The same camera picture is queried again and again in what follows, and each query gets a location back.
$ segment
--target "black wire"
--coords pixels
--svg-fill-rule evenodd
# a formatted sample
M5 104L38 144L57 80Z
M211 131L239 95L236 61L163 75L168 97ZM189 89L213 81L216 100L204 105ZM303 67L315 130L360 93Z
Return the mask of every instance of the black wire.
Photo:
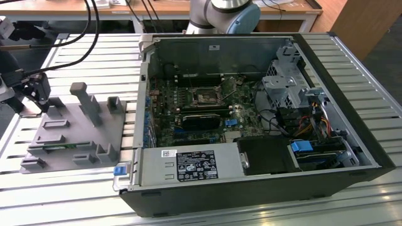
M151 13L149 13L147 4L145 4L144 0L140 0L140 1L143 2L143 5L144 5L144 8L145 8L147 14L148 14L148 16L149 16L149 20L151 20L151 24L152 24L152 27L153 27L153 31L155 31L155 33L157 33L156 26L155 26L155 24L153 24L153 20L152 20L152 17L151 17Z
M263 110L259 111L259 113L264 112L264 111L268 111L270 113L276 113L276 111L274 109L263 109Z
M4 0L4 1L0 1L0 5L5 4L5 3L16 2L16 1L25 1L25 0Z
M284 136L294 137L276 123L272 123L264 116L259 116L271 126L274 126L282 132Z
M129 11L131 11L133 17L135 17L136 20L137 20L137 23L141 25L141 21L140 21L137 15L136 15L136 13L133 12L133 9L132 9L132 7L131 7L131 5L129 5L129 2L128 2L127 0L125 0L125 3L127 3L127 5L128 5Z
M68 42L55 44L55 45L33 45L33 46L29 45L29 48L55 48L55 47L67 46L67 45L75 43L76 41L79 41L84 37L84 35L87 34L87 31L91 27L91 8L89 8L88 1L84 0L84 2L85 2L85 6L87 6L88 20L87 20L87 25L85 25L85 28L84 28L84 31L81 32L81 34Z
M49 70L56 70L56 69L60 69L60 68L64 68L64 67L69 67L72 65L76 65L77 63L83 62L83 60L85 60L85 58L88 57L88 55L91 54L93 48L95 48L95 45L97 43L97 38L99 38L99 30L100 30L100 26L99 26L99 12L97 12L97 7L96 7L96 2L95 0L91 0L92 2L92 5L93 5L93 11L95 11L95 18L96 18L96 32L95 32L95 38L93 38L93 42L92 42L92 45L88 49L88 51L85 52L85 54L83 55L83 57L80 59L77 59L76 61L71 62L71 63L67 63L67 64L63 64L63 65L57 65L57 66L52 66L52 67L47 67L47 68L42 68L42 69L38 69L38 70L34 70L34 71L30 71L30 72L25 72L24 74L26 76L29 75L33 75L33 74L37 74L37 73L42 73L42 72L47 72Z
M272 7L272 6L268 6L268 4L266 4L264 0L262 0L262 1L263 1L264 5L266 5L267 7L279 10L280 17L279 17L279 23L278 23L278 27L276 27L276 31L279 31L279 26L280 26L280 21L282 21L282 12L286 12L286 10L284 10L284 9L280 9L280 5L279 5L276 2L274 2L272 0L268 0L268 1L270 1L271 3L274 3L274 4L278 6L278 8L275 8L275 7Z
M151 8L152 8L153 14L155 14L155 16L156 16L156 20L157 20L157 24L159 24L159 26L160 26L161 32L164 32L163 25L161 25L161 21L159 20L157 13L156 13L156 11L155 11L155 9L153 9L153 6L152 6L152 3L151 3L149 0L148 0L148 3L149 3L149 6L151 6Z
M254 108L255 108L256 111L258 111L256 103L255 103L255 101L256 101L256 91L258 91L258 87L260 86L262 83L263 82L259 80L255 84L255 89L254 89ZM272 123L264 116L260 115L260 111L258 111L258 112L259 112L258 114L262 117L262 119L270 124L270 128L271 128L271 126L274 126L282 132L283 135L286 135L288 137L292 137L292 135L278 124Z

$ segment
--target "blue latch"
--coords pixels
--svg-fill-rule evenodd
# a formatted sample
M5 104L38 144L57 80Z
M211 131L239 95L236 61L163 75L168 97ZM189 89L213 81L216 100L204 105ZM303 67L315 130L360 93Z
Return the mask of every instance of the blue latch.
M125 166L116 166L113 169L115 176L123 176L127 174L127 167Z
M233 126L237 124L237 120L236 119L231 119L231 120L225 120L224 121L224 125L225 126Z
M298 140L290 146L291 146L291 149L294 150L294 152L311 152L312 151L311 143L307 140Z

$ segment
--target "motherboard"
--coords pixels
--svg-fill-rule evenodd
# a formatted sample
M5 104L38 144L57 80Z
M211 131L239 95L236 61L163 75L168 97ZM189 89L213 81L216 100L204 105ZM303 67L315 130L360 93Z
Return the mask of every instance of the motherboard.
M156 146L229 143L264 134L254 107L255 84L240 74L151 80Z

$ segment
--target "white label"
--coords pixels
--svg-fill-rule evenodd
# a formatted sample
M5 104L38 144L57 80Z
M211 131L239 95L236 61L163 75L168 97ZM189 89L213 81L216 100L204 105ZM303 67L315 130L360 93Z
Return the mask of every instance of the white label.
M161 150L161 157L176 157L177 150Z
M115 14L128 14L129 12L127 12L127 11L112 11L112 13L115 13Z
M220 46L209 46L209 51L219 50L219 49L220 49Z

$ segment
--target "sticker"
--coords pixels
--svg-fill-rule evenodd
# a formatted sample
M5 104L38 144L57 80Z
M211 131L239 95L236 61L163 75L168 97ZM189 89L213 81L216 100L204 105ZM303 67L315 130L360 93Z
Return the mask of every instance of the sticker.
M112 11L113 14L128 14L128 11Z
M177 150L161 150L161 157L175 157Z
M220 49L220 46L209 46L209 51L211 50L219 50Z
M175 152L175 155L177 163L177 180L180 182L217 178L217 166L212 150L185 153Z

